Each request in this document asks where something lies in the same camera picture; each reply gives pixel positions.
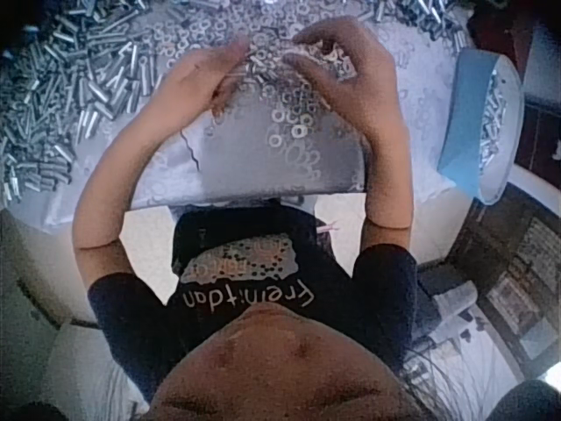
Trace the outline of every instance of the finger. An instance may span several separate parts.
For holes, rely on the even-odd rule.
[[[292,40],[296,44],[337,42],[358,70],[365,66],[367,49],[372,44],[373,37],[356,18],[345,16],[316,22],[296,34]]]
[[[236,92],[241,79],[241,77],[228,77],[222,80],[210,101],[210,108],[212,108],[213,114],[215,111],[222,111],[224,109],[234,95],[234,92]]]
[[[328,102],[337,96],[337,79],[319,64],[300,54],[285,54],[282,59],[304,76]]]
[[[230,72],[249,51],[249,39],[245,36],[236,37],[229,45],[214,48],[208,62],[209,70],[222,75]]]

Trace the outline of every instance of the floor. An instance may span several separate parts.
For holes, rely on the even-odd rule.
[[[348,273],[359,253],[364,202],[364,194],[316,199],[316,215],[333,224],[333,249]],[[416,205],[411,251],[419,263],[446,256],[470,204],[462,192],[450,189]],[[0,212],[0,222],[0,261],[11,264],[42,307],[60,322],[68,318],[94,322],[74,262],[70,227],[52,236],[23,225],[5,210]],[[164,302],[177,282],[170,269],[173,230],[166,207],[136,210],[126,215],[121,237],[138,275]]]
[[[469,339],[446,340],[406,363],[407,371],[417,372],[412,382],[425,392],[425,403],[430,404],[437,396],[440,405],[451,413],[446,419],[484,420],[499,400],[522,381],[522,374],[517,376],[508,365],[501,340],[497,340],[483,312],[474,305],[470,313],[474,319],[465,327]]]

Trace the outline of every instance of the table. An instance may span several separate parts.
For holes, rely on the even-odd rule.
[[[153,6],[153,13],[162,12],[158,7]],[[450,43],[431,41],[417,28],[397,22],[368,25],[395,58],[401,108],[411,134],[415,199],[423,202],[453,185],[436,168],[448,121],[456,56]],[[166,62],[165,57],[159,57],[159,68],[163,70]],[[251,93],[239,95],[236,103],[221,124],[207,113],[184,131],[200,171],[179,135],[162,146],[138,182],[132,209],[364,190],[363,148],[359,137],[338,116],[325,116],[319,128],[302,141],[292,139],[272,147],[267,142],[272,108]],[[130,120],[131,116],[123,115],[107,122],[94,139],[77,147],[71,184],[56,192],[29,192],[9,211],[45,232],[57,232],[71,223],[80,194],[103,151]]]

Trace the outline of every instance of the blue bowl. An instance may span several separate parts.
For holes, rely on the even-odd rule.
[[[486,95],[493,71],[507,101],[499,131],[500,151],[479,171],[479,149]],[[465,48],[456,65],[451,113],[438,172],[484,204],[499,201],[507,186],[522,130],[524,95],[518,72],[504,55]]]

